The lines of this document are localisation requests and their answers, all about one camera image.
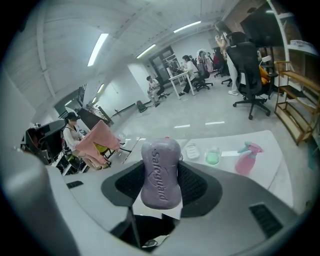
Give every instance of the door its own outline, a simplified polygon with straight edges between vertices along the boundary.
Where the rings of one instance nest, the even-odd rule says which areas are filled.
[[[164,83],[169,82],[169,78],[170,78],[167,71],[168,65],[166,62],[166,58],[170,57],[173,54],[174,54],[174,51],[169,46],[149,59],[157,76],[160,77]]]

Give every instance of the white wall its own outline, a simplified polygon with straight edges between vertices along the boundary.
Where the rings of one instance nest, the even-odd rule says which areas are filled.
[[[36,111],[17,89],[3,67],[0,70],[0,85],[0,147],[20,147],[21,140]]]
[[[42,126],[59,119],[59,113],[54,107],[50,107],[46,112],[36,112],[32,118],[32,123],[39,123]]]
[[[101,96],[94,105],[101,106],[109,117],[116,113],[115,109],[120,111],[137,101],[142,103],[149,101],[127,65],[119,66],[110,83],[104,86]]]
[[[212,47],[215,47],[215,34],[212,32],[203,32],[185,37],[177,42],[171,44],[171,48],[177,57],[179,63],[182,62],[184,55],[192,55],[196,58],[197,51],[200,49],[206,49],[207,52],[214,52]]]
[[[147,77],[150,76],[149,72],[147,71],[145,65],[141,62],[137,63],[130,63],[128,64],[128,68],[133,75],[135,81],[140,86],[142,92],[144,93],[146,99],[148,99],[148,89],[149,83],[147,81]]]

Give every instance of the ceiling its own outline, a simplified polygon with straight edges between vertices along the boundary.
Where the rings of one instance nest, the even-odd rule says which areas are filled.
[[[81,85],[111,76],[118,62],[150,54],[188,35],[212,29],[239,0],[47,0],[30,13],[3,67],[36,109],[53,106]],[[185,25],[201,24],[173,33]],[[93,66],[88,61],[108,33]]]

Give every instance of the small container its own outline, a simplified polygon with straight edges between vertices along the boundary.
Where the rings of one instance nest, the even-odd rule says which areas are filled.
[[[209,165],[217,165],[220,162],[222,151],[218,147],[212,147],[211,149],[207,149],[205,153],[205,161]]]

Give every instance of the air vent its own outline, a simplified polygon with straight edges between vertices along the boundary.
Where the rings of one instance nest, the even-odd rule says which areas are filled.
[[[282,229],[281,223],[264,204],[250,206],[249,210],[267,238],[272,237]]]

